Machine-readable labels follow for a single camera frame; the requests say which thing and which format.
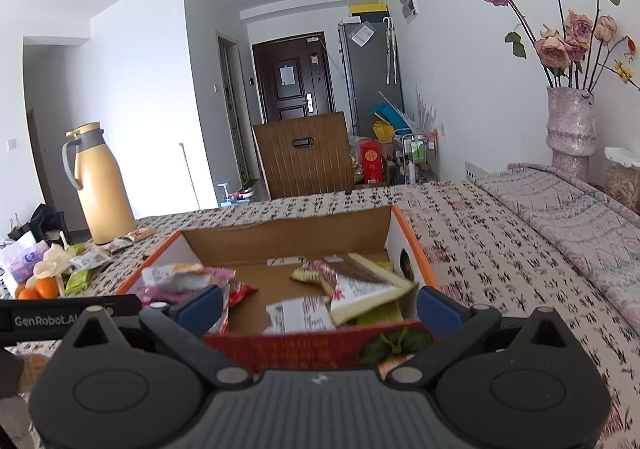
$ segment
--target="patterned tablecloth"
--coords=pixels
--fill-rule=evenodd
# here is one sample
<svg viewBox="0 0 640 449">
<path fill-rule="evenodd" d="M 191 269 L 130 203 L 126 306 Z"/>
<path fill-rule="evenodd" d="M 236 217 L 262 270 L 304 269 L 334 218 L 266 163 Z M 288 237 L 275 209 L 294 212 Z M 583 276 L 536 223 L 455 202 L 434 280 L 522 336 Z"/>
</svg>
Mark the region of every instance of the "patterned tablecloth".
<svg viewBox="0 0 640 449">
<path fill-rule="evenodd" d="M 334 214 L 396 205 L 413 225 L 442 289 L 470 305 L 491 303 L 506 315 L 524 316 L 554 306 L 606 381 L 613 409 L 598 449 L 638 449 L 640 343 L 622 316 L 546 239 L 489 194 L 469 182 L 286 198 L 226 209 L 203 210 L 139 221 L 156 235 L 135 244 L 85 295 L 112 293 L 177 229 L 255 223 L 278 218 Z M 23 343 L 19 352 L 51 353 L 56 343 Z"/>
</svg>

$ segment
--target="black device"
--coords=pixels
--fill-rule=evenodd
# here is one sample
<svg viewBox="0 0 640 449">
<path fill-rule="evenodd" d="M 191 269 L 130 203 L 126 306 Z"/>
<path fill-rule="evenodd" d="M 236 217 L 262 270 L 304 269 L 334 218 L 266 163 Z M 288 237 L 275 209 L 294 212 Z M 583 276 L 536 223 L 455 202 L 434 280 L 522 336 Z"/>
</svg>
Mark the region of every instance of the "black device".
<svg viewBox="0 0 640 449">
<path fill-rule="evenodd" d="M 49 449 L 596 445 L 607 387 L 553 308 L 503 318 L 420 292 L 462 323 L 384 382 L 369 369 L 254 376 L 167 310 L 123 318 L 94 305 L 36 383 L 31 418 Z"/>
</svg>

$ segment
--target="door panel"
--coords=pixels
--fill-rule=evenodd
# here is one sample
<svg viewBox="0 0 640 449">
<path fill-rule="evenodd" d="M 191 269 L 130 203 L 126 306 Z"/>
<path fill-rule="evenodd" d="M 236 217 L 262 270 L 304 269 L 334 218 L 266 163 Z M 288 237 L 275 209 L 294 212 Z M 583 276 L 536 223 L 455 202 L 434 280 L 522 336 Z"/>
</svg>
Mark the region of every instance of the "door panel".
<svg viewBox="0 0 640 449">
<path fill-rule="evenodd" d="M 334 111 L 323 42 L 324 34 L 313 34 L 254 45 L 267 122 Z"/>
</svg>

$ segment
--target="refrigerator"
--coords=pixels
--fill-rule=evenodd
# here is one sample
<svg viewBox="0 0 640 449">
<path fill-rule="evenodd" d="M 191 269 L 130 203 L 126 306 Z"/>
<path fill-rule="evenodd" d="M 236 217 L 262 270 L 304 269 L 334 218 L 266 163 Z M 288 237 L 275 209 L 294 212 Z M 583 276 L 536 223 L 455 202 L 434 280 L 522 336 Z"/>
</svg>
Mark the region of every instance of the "refrigerator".
<svg viewBox="0 0 640 449">
<path fill-rule="evenodd" d="M 378 92 L 382 92 L 389 102 L 401 111 L 404 111 L 404 101 L 399 66 L 398 83 L 394 83 L 393 60 L 389 84 L 386 83 L 386 23 L 369 25 L 375 33 L 362 47 L 349 37 L 355 29 L 362 26 L 360 23 L 340 24 L 338 32 L 347 79 L 353 134 L 375 138 L 372 127 L 377 118 L 367 113 L 384 104 L 385 99 Z"/>
</svg>

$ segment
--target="orange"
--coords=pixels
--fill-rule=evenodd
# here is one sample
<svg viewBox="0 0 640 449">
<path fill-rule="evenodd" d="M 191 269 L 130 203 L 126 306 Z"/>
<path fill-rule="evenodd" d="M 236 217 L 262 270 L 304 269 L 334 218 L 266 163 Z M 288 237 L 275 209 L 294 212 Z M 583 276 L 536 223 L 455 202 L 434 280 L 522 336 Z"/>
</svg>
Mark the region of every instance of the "orange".
<svg viewBox="0 0 640 449">
<path fill-rule="evenodd" d="M 18 299 L 18 295 L 20 295 L 20 292 L 22 292 L 22 290 L 24 290 L 25 288 L 27 288 L 27 285 L 25 285 L 25 283 L 20 283 L 20 285 L 18 285 L 18 288 L 15 289 L 14 299 Z"/>
<path fill-rule="evenodd" d="M 58 291 L 58 283 L 56 283 L 55 277 L 46 277 L 44 279 L 38 279 L 34 290 L 43 299 L 55 299 L 60 295 Z"/>
<path fill-rule="evenodd" d="M 20 295 L 18 295 L 18 299 L 40 299 L 40 296 L 35 290 L 25 288 L 20 292 Z"/>
</svg>

